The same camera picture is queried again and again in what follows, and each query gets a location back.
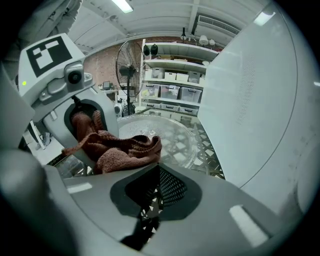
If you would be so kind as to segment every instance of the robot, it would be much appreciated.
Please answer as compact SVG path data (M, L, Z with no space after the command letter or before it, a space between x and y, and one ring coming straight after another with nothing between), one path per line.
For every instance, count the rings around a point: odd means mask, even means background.
M286 238L291 230L276 214L225 180L165 163L63 180L17 150L31 119L74 147L70 118L79 111L100 110L105 129L119 135L114 106L84 72L84 59L66 34L34 43L20 56L19 93L6 86L1 102L14 118L1 130L0 190L47 243L84 256L206 256L270 253ZM4 72L0 79L9 84ZM84 151L74 155L94 167Z

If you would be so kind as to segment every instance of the ceiling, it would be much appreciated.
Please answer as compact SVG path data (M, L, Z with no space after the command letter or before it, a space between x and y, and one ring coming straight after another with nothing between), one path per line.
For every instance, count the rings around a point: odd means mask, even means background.
M70 38L87 55L128 39L156 36L211 34L226 45L235 35L214 27L194 26L197 15L225 22L239 30L249 24L271 0L126 0L132 7L123 13L111 0L82 0Z

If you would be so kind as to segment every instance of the black mesh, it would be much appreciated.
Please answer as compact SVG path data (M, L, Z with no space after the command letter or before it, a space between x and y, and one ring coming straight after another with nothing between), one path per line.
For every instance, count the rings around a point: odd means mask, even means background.
M163 205L165 207L174 205L176 202L180 201L187 191L187 187L181 180L162 168L160 168L159 186Z
M152 203L155 190L157 197L163 201L163 206L169 207L185 196L187 187L183 181L159 167L132 181L125 188L127 196L141 207Z
M184 170L176 165L172 167ZM202 191L192 179L159 163L116 182L110 197L123 215L173 221L183 220L192 213Z

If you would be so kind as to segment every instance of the air vent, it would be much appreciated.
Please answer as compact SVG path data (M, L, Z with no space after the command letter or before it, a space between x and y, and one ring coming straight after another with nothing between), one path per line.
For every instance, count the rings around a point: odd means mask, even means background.
M234 35L237 35L240 32L239 29L237 29L233 26L230 26L220 20L216 20L214 18L210 18L210 17L206 17L206 16L202 16L202 15L199 15L198 24L207 25L207 26L209 25L209 26L213 26L216 28L220 28L220 29L226 30Z

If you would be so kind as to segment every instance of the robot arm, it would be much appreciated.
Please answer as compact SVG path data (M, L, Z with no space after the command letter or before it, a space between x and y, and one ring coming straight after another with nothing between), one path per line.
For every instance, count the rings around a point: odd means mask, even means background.
M34 43L20 55L20 96L35 110L33 121L43 121L65 148L78 144L71 117L80 111L91 116L99 110L105 129L119 136L114 106L95 86L92 75L84 72L84 60L84 54L66 34ZM82 150L74 155L94 167Z

